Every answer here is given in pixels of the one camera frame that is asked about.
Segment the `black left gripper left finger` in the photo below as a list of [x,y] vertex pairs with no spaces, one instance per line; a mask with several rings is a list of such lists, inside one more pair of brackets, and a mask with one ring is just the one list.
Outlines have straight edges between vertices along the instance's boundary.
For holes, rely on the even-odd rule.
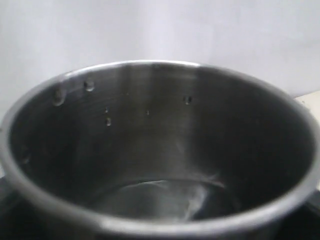
[[0,238],[2,240],[33,238],[31,209],[3,177],[0,179]]

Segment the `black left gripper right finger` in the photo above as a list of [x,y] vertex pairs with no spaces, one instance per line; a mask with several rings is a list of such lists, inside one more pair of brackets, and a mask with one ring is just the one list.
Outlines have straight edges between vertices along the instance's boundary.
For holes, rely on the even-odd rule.
[[289,218],[289,240],[320,239],[320,192],[316,191],[308,202]]

